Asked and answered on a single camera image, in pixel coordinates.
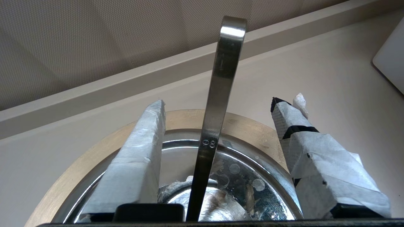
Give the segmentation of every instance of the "white paper wrapping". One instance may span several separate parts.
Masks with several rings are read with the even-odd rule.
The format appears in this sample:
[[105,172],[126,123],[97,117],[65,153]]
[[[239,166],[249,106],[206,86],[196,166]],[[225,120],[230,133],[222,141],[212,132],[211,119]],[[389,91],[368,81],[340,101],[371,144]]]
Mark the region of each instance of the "white paper wrapping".
[[290,126],[311,126],[301,111],[287,102],[277,103],[272,117],[289,172],[300,179],[295,189],[305,219],[330,217],[337,203],[365,206],[391,217],[388,197],[379,191],[358,154],[318,132],[294,132],[285,139]]
[[83,214],[114,213],[125,203],[157,203],[165,120],[162,100],[146,108],[83,208]]

